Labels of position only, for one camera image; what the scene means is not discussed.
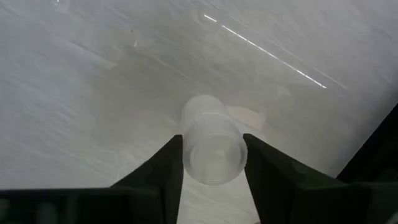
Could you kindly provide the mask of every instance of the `plastic container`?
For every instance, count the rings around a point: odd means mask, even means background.
[[[237,177],[247,159],[247,147],[220,100],[210,95],[192,98],[182,113],[183,164],[189,175],[208,185]]]

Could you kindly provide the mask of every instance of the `white tabletop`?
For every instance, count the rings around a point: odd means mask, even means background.
[[[107,187],[210,94],[336,176],[397,103],[398,2],[0,0],[0,188]],[[179,223],[254,223],[244,174]]]

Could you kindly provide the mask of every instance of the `transparent cup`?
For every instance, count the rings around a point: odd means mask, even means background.
[[[244,169],[246,143],[217,98],[200,95],[188,101],[182,113],[182,131],[183,164],[195,180],[220,185]]]

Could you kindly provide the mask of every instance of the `white surface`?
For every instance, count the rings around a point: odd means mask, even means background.
[[[197,94],[264,114],[269,144],[334,176],[397,103],[397,1],[58,6],[0,0],[2,189],[109,186]],[[180,223],[258,221],[243,175],[185,175],[181,206]]]

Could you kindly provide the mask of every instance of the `clear plastic cup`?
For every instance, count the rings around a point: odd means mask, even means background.
[[[224,184],[244,169],[246,143],[217,98],[192,98],[183,109],[182,131],[183,164],[195,180],[208,185]]]

